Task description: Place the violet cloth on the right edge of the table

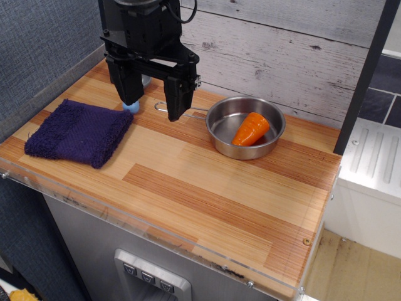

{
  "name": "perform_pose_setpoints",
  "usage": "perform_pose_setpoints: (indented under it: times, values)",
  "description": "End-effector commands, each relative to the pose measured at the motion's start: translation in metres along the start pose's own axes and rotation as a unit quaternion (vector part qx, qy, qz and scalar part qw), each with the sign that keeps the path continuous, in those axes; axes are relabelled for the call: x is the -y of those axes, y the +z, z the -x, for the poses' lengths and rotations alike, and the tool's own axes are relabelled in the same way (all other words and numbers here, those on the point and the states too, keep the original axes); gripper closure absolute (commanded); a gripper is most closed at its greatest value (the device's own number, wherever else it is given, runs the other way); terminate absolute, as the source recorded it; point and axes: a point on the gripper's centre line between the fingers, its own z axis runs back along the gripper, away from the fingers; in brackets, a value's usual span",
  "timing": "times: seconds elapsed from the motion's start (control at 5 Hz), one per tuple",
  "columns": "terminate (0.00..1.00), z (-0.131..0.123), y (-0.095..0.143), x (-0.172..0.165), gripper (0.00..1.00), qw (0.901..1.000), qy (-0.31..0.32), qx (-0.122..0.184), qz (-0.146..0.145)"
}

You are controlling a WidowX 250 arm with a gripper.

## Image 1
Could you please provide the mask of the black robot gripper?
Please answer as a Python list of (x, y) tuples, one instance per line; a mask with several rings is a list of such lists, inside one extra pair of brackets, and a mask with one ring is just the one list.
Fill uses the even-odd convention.
[(142, 75), (164, 81), (168, 118), (175, 122), (190, 109), (201, 79), (199, 57), (180, 41), (184, 20), (180, 6), (116, 6), (119, 30), (104, 31), (110, 81), (124, 104), (143, 95)]

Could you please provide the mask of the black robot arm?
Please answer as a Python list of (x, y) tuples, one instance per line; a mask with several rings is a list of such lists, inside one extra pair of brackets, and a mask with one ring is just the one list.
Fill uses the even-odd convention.
[(110, 80), (125, 105), (144, 95), (142, 77), (164, 83), (171, 122), (190, 109), (201, 84), (199, 57), (180, 41), (185, 20), (179, 1), (99, 1), (100, 38)]

